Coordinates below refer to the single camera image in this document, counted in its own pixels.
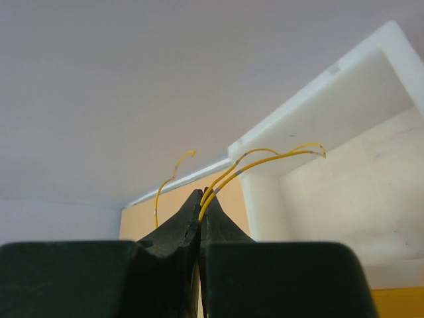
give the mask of white box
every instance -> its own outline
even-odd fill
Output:
[[[390,21],[229,146],[293,156],[239,176],[252,237],[350,246],[372,288],[424,286],[424,65]],[[269,156],[256,152],[239,164]]]

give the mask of wire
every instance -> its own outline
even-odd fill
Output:
[[[319,148],[321,148],[323,150],[323,153],[322,154],[319,154],[319,155],[321,157],[323,157],[323,158],[326,158],[327,157],[327,151],[325,150],[325,148],[323,147],[323,145],[322,144],[318,144],[316,142],[312,142],[312,143],[309,143],[309,144],[302,144],[302,145],[300,145],[300,146],[298,146],[298,147],[296,147],[294,149],[291,149],[288,153],[295,152],[296,150],[299,150],[299,149],[302,149],[302,148],[307,148],[307,147],[319,147]]]
[[[252,149],[252,150],[250,150],[250,151],[248,151],[248,152],[245,152],[244,154],[242,154],[241,156],[240,156],[240,158],[239,159],[237,159],[236,160],[236,162],[224,173],[224,174],[222,174],[221,176],[219,176],[219,178],[218,179],[216,179],[214,182],[212,182],[212,184],[207,188],[207,190],[205,191],[205,193],[203,194],[203,196],[201,197],[201,201],[200,201],[200,206],[202,206],[204,203],[205,203],[205,201],[206,201],[206,199],[207,199],[207,197],[208,197],[208,195],[213,191],[213,187],[215,187],[215,184],[217,184],[218,182],[220,182],[223,178],[225,178],[226,176],[228,176],[229,174],[230,174],[230,172],[232,172],[236,167],[237,167],[237,165],[239,164],[239,162],[245,157],[245,156],[247,156],[248,154],[251,154],[252,152],[256,152],[256,151],[269,151],[269,152],[272,152],[272,153],[274,153],[275,155],[279,155],[279,153],[278,152],[276,152],[276,151],[274,151],[274,150],[272,150],[272,149],[268,149],[268,148],[256,148],[256,149]]]
[[[327,153],[325,151],[325,148],[321,144],[316,143],[316,142],[312,142],[312,143],[309,143],[309,144],[302,144],[302,145],[300,145],[300,146],[298,146],[298,147],[290,150],[288,153],[295,152],[296,150],[299,150],[299,149],[302,149],[302,148],[314,147],[314,146],[320,147],[323,150],[323,153],[322,154],[319,154],[320,156],[322,156],[324,158],[327,157]],[[223,178],[225,178],[226,176],[228,176],[230,174],[230,172],[232,172],[236,168],[236,166],[240,163],[240,161],[245,156],[247,156],[248,154],[251,154],[252,152],[256,152],[256,151],[269,151],[269,152],[274,153],[275,155],[279,155],[278,152],[276,152],[275,150],[269,149],[269,148],[255,148],[255,149],[252,149],[252,150],[250,150],[248,152],[245,152],[242,156],[240,156],[239,159],[236,160],[236,162],[224,174],[222,174],[221,176],[219,176],[218,179],[216,179],[214,182],[212,182],[212,184],[207,188],[207,190],[205,191],[205,193],[201,197],[200,206],[203,206],[203,204],[205,203],[207,197],[213,191],[213,187],[215,187],[215,185],[218,182],[220,182]]]
[[[174,173],[172,174],[172,178],[166,180],[164,183],[162,183],[162,185],[159,187],[158,189],[158,193],[156,194],[156,199],[154,200],[154,225],[156,228],[158,228],[158,201],[159,201],[159,195],[160,192],[162,191],[162,188],[171,181],[175,180],[175,176],[177,175],[177,170],[178,170],[178,166],[182,163],[182,161],[184,160],[184,158],[186,156],[188,156],[189,154],[191,154],[191,157],[193,158],[196,155],[196,150],[190,150],[187,151],[185,154],[183,154],[181,156],[181,158],[177,161],[175,168],[174,168]]]
[[[273,161],[273,160],[277,160],[277,159],[287,158],[287,157],[290,157],[290,156],[297,156],[298,154],[316,154],[316,155],[322,156],[324,158],[327,157],[327,154],[325,152],[320,154],[319,152],[315,152],[315,151],[312,151],[312,150],[302,150],[302,151],[293,151],[292,150],[291,152],[288,152],[286,154],[279,154],[277,156],[273,156],[273,157],[269,157],[269,158],[265,158],[265,159],[253,162],[252,164],[249,164],[249,165],[245,166],[244,168],[237,170],[235,173],[233,173],[231,176],[229,176],[223,183],[221,183],[215,190],[213,190],[213,193],[207,198],[206,202],[201,207],[201,210],[200,210],[200,213],[199,213],[199,222],[201,223],[201,220],[203,219],[203,216],[206,212],[207,206],[210,204],[212,199],[214,197],[216,197],[218,192],[223,187],[225,187],[225,185],[227,185],[232,179],[237,177],[239,174],[241,174],[241,173],[245,172],[246,170],[249,170],[249,169],[251,169],[251,168],[253,168],[253,167],[255,167],[259,164],[263,164],[265,162],[269,162],[269,161]]]

